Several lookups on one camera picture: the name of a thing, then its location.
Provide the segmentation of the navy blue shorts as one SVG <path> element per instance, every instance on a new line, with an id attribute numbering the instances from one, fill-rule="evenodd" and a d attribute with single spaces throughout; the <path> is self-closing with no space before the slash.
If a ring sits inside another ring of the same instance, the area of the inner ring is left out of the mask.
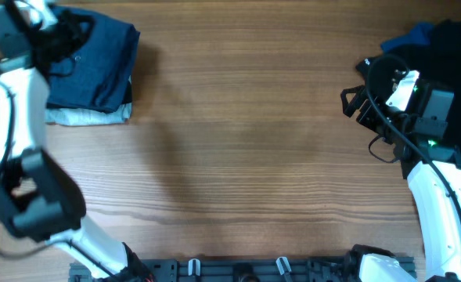
<path id="1" fill-rule="evenodd" d="M 123 104 L 135 65 L 140 32 L 133 24 L 102 13 L 79 8 L 70 11 L 92 16 L 95 26 L 90 39 L 72 54 L 76 60 L 73 74 L 49 79 L 47 107 L 114 112 Z M 70 69 L 69 60 L 51 66 L 52 72 Z"/>

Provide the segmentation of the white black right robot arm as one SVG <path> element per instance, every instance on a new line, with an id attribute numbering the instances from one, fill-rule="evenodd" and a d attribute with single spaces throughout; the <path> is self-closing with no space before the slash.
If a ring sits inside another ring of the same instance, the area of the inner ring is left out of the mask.
<path id="1" fill-rule="evenodd" d="M 419 216 L 428 280 L 461 281 L 461 151 L 444 140 L 455 93 L 419 71 L 376 73 L 340 94 L 347 117 L 394 147 Z"/>

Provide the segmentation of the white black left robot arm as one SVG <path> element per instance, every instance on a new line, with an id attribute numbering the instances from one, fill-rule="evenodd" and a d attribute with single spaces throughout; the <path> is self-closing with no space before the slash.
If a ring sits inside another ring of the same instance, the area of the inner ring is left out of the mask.
<path id="1" fill-rule="evenodd" d="M 75 181 L 46 150 L 50 66 L 90 38 L 92 17 L 45 1 L 0 2 L 0 221 L 37 251 L 55 247 L 99 281 L 152 281 L 153 272 L 125 243 L 86 213 Z M 20 255 L 0 248 L 0 257 Z"/>

